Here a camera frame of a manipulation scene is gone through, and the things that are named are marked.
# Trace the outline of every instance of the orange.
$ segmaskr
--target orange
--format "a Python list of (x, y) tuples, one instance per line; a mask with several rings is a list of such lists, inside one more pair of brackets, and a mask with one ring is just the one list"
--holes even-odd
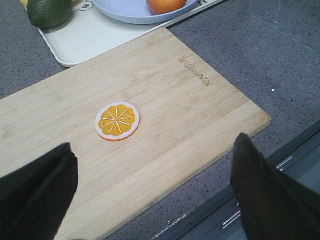
[(138, 109), (129, 102), (117, 101), (108, 104), (95, 118), (96, 133), (108, 141), (127, 139), (135, 133), (140, 123)]
[(146, 3), (153, 14), (159, 15), (183, 8), (187, 0), (146, 0)]

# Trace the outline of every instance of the yellow fruit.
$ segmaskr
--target yellow fruit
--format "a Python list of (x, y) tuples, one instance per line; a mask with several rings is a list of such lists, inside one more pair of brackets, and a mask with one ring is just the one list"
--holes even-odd
[(20, 0), (23, 6), (27, 7), (29, 0)]
[(139, 123), (138, 109), (128, 102), (117, 101), (100, 110), (95, 118), (94, 128), (101, 138), (120, 141), (134, 134)]

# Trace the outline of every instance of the speckled countertop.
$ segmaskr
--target speckled countertop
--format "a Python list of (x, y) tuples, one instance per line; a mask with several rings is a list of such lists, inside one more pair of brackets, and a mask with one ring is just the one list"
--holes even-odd
[[(19, 0), (0, 2), (0, 98), (64, 71)], [(169, 30), (271, 115), (268, 157), (320, 119), (320, 0), (228, 0)], [(148, 240), (230, 184), (231, 154), (111, 235)]]

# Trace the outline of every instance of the wooden cutting board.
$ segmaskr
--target wooden cutting board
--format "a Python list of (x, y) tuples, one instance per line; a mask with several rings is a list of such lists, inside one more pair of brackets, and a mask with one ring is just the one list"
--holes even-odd
[[(116, 101), (141, 121), (109, 142), (94, 121)], [(161, 28), (0, 100), (0, 177), (70, 142), (79, 185), (55, 239), (103, 239), (270, 120)]]

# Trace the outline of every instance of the blue plate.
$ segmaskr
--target blue plate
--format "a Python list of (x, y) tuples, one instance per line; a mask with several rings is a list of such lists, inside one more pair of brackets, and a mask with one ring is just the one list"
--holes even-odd
[(129, 24), (158, 24), (169, 21), (193, 9), (198, 0), (166, 14), (154, 15), (146, 0), (93, 0), (95, 6), (110, 18)]

